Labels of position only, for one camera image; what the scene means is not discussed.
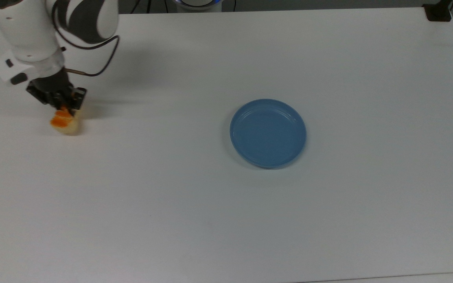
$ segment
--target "white table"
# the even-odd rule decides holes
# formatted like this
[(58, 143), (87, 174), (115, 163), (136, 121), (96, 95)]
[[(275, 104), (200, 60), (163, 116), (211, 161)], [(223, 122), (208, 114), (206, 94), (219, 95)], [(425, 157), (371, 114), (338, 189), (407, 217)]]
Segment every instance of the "white table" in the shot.
[[(291, 283), (453, 272), (453, 22), (421, 8), (123, 15), (83, 132), (0, 81), (0, 283)], [(7, 45), (0, 36), (0, 54)], [(109, 50), (69, 48), (94, 71)], [(263, 170), (228, 125), (304, 119)]]

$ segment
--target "blue plate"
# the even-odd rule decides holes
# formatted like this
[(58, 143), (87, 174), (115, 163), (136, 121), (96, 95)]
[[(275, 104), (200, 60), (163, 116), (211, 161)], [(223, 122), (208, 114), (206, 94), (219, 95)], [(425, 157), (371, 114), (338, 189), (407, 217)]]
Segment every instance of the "blue plate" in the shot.
[(273, 99), (245, 104), (230, 123), (230, 139), (237, 152), (263, 168), (293, 161), (304, 149), (306, 138), (305, 124), (297, 111)]

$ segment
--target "cable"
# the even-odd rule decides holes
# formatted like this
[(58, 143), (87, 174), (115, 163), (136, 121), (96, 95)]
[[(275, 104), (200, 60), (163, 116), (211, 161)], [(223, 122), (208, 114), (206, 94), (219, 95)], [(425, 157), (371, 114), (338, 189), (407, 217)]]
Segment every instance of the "cable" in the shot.
[(146, 7), (146, 14), (149, 14), (150, 7), (151, 7), (151, 0), (148, 0), (148, 6)]
[(139, 5), (139, 2), (141, 2), (141, 0), (137, 0), (137, 2), (135, 3), (133, 9), (131, 10), (131, 14), (134, 14), (135, 9), (136, 9), (137, 6)]
[(104, 70), (106, 70), (106, 68), (108, 68), (109, 63), (111, 63), (111, 60), (113, 59), (113, 56), (115, 56), (116, 49), (118, 48), (118, 44), (120, 43), (120, 36), (115, 35), (112, 38), (104, 41), (103, 43), (100, 43), (100, 44), (95, 45), (95, 46), (86, 47), (86, 46), (76, 45), (76, 44), (72, 43), (71, 41), (69, 41), (67, 38), (65, 38), (65, 36), (61, 33), (61, 31), (59, 31), (59, 28), (57, 27), (57, 23), (55, 22), (55, 20), (56, 20), (55, 11), (56, 10), (57, 10), (57, 2), (55, 2), (53, 4), (53, 7), (52, 7), (52, 24), (53, 24), (53, 28), (57, 31), (57, 33), (61, 36), (61, 38), (63, 40), (65, 40), (65, 42), (69, 43), (71, 46), (74, 46), (74, 47), (79, 48), (81, 50), (95, 50), (97, 48), (103, 47), (104, 45), (110, 43), (113, 40), (116, 40), (115, 46), (113, 47), (113, 51), (111, 52), (111, 55), (109, 56), (109, 59), (106, 62), (106, 65), (104, 65), (104, 67), (99, 72), (96, 72), (95, 74), (89, 74), (87, 72), (83, 72), (83, 71), (79, 71), (79, 70), (65, 69), (66, 72), (71, 72), (71, 73), (78, 74), (78, 75), (86, 75), (87, 77), (96, 77), (96, 76), (102, 74), (104, 72)]

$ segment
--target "orange food item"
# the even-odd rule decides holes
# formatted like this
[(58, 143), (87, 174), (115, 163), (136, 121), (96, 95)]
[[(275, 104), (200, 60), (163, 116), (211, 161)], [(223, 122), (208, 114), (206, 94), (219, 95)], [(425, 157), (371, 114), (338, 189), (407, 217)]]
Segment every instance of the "orange food item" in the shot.
[(54, 118), (50, 120), (50, 125), (63, 134), (72, 134), (78, 129), (78, 120), (76, 113), (74, 116), (68, 112), (65, 107), (55, 112)]

